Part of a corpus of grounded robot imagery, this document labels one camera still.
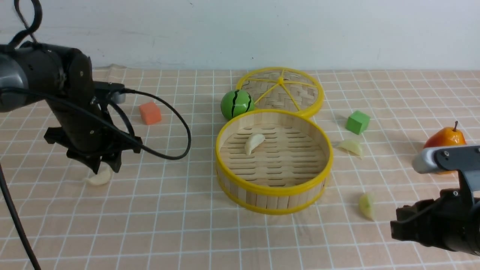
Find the black gripper viewer right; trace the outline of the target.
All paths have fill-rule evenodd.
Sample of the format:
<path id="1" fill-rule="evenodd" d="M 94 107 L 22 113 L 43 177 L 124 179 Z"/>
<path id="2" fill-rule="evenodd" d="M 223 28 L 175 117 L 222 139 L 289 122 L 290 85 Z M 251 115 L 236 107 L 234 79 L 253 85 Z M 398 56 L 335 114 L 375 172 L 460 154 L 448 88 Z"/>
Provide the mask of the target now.
<path id="1" fill-rule="evenodd" d="M 396 209 L 391 237 L 453 252 L 479 255 L 479 170 L 458 172 L 459 188 L 444 189 L 437 199 Z"/>

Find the black gripper viewer left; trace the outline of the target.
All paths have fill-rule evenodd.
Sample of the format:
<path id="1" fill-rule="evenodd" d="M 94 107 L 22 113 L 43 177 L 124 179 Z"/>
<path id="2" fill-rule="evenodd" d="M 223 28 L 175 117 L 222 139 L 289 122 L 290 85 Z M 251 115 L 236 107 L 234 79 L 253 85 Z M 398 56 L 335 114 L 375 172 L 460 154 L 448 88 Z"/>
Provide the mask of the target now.
<path id="1" fill-rule="evenodd" d="M 49 47 L 62 60 L 63 86 L 55 96 L 58 101 L 47 100 L 59 128 L 49 128 L 45 140 L 67 148 L 67 157 L 77 158 L 94 174 L 98 174 L 101 158 L 108 158 L 114 173 L 122 166 L 122 152 L 141 151 L 141 138 L 137 137 L 129 122 L 127 132 L 118 130 L 108 112 L 108 106 L 118 109 L 112 101 L 97 102 L 94 94 L 92 62 L 77 48 Z"/>

